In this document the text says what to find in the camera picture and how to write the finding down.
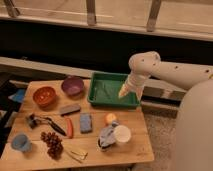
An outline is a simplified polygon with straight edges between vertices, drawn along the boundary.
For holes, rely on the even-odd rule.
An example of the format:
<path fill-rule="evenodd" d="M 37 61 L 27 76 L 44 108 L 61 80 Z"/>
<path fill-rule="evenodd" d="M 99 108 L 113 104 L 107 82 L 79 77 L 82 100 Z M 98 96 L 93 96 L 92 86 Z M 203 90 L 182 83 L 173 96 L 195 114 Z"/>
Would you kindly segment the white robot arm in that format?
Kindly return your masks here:
<path fill-rule="evenodd" d="M 176 120 L 170 171 L 213 171 L 213 65 L 163 62 L 155 51 L 134 54 L 118 97 L 141 99 L 150 76 L 186 90 Z"/>

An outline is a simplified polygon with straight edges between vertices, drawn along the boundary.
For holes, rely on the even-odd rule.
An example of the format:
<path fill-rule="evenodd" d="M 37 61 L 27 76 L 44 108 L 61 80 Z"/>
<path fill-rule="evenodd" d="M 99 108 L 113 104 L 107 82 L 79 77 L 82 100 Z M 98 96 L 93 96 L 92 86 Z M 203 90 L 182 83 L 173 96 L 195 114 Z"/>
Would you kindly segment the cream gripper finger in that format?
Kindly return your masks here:
<path fill-rule="evenodd" d="M 137 91 L 136 91 L 136 96 L 137 96 L 137 99 L 138 99 L 138 100 L 141 100 L 142 93 L 143 93 L 143 90 L 137 90 Z"/>
<path fill-rule="evenodd" d="M 126 96 L 127 94 L 128 94 L 128 89 L 127 89 L 126 85 L 123 84 L 119 91 L 118 97 L 122 98 L 122 97 Z"/>

